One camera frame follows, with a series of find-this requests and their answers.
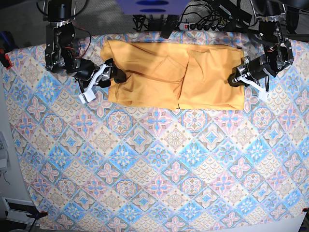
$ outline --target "table surface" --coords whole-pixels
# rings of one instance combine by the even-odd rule
[[[254,58],[245,35],[157,32],[106,40],[226,44]],[[82,41],[82,51],[89,41]],[[270,79],[261,102],[245,89],[243,111],[129,108],[108,89],[82,105],[73,78],[44,68],[45,45],[19,49],[2,68],[4,94],[29,195],[42,229],[207,231],[293,218],[309,205],[308,44],[291,41],[292,67]]]

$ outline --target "white wall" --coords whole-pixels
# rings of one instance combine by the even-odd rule
[[[30,197],[28,195],[23,177],[21,175],[21,171],[19,168],[15,146],[13,143],[13,137],[11,133],[11,128],[9,124],[9,117],[6,111],[6,103],[4,100],[4,92],[3,92],[3,79],[0,69],[0,131],[2,131],[5,141],[8,145],[9,152],[9,160],[10,160],[10,168],[5,174],[5,178],[10,182],[11,185],[6,183],[2,176],[0,178],[0,197],[10,197],[21,200],[30,201]],[[5,218],[5,207],[0,199],[0,218]]]

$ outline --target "orange towel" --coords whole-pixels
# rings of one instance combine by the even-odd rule
[[[225,45],[107,41],[103,60],[113,58],[127,75],[112,81],[109,101],[130,107],[243,110],[244,88],[227,79],[243,51]]]

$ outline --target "folded fabric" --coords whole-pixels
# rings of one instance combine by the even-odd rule
[[[103,60],[113,58],[127,75],[112,81],[109,101],[130,107],[243,110],[244,88],[227,79],[243,51],[225,45],[125,43],[109,40]]]

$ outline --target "cloth fold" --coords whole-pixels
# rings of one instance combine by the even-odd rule
[[[113,58],[127,75],[112,81],[109,101],[130,107],[243,110],[244,88],[227,79],[243,51],[226,45],[107,41],[103,60]]]

